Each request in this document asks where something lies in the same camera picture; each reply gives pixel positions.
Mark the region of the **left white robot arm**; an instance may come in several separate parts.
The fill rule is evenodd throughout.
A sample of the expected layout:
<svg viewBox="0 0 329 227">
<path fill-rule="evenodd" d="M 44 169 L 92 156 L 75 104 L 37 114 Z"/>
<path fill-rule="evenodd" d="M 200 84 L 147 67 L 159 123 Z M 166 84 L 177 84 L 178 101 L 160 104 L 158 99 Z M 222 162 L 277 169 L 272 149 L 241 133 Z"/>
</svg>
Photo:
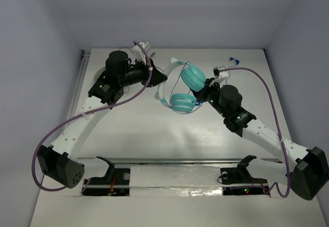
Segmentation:
<svg viewBox="0 0 329 227">
<path fill-rule="evenodd" d="M 167 80 L 168 77 L 157 69 L 146 52 L 137 50 L 134 55 L 136 59 L 132 61 L 124 51 L 111 52 L 88 91 L 80 113 L 58 125 L 39 142 L 31 170 L 40 189 L 50 190 L 36 178 L 36 164 L 39 164 L 44 176 L 61 185 L 60 190 L 76 187 L 85 174 L 85 165 L 78 162 L 80 150 L 99 121 L 111 109 L 132 101 L 147 88 Z"/>
</svg>

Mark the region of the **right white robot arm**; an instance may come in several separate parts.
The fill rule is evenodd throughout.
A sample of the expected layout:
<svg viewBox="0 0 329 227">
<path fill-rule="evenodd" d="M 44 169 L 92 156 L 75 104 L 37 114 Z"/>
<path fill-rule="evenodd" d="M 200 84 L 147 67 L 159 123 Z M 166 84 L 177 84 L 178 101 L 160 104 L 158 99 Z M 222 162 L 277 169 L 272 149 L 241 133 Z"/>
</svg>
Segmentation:
<svg viewBox="0 0 329 227">
<path fill-rule="evenodd" d="M 237 176 L 243 182 L 264 178 L 286 183 L 304 200 L 312 200 L 328 182 L 325 152 L 280 137 L 279 134 L 242 107 L 242 95 L 232 85 L 221 86 L 206 80 L 204 87 L 193 91 L 199 101 L 208 102 L 223 118 L 224 125 L 238 136 L 249 140 L 281 161 L 264 161 L 247 156 L 238 164 Z"/>
</svg>

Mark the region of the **teal over-ear headphones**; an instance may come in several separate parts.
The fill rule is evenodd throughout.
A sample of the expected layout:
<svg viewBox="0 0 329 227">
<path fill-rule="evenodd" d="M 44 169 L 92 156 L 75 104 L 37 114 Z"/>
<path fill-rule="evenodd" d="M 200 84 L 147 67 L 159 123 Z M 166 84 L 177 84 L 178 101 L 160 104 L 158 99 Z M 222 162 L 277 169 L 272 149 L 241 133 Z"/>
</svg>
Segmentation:
<svg viewBox="0 0 329 227">
<path fill-rule="evenodd" d="M 205 74 L 189 61 L 182 61 L 171 58 L 169 65 L 163 73 L 170 78 L 170 75 L 176 74 L 177 80 L 170 84 L 172 90 L 166 89 L 166 81 L 159 84 L 155 99 L 164 107 L 178 114 L 189 114 L 198 110 L 202 102 L 198 102 L 192 91 L 201 90 L 206 81 Z"/>
</svg>

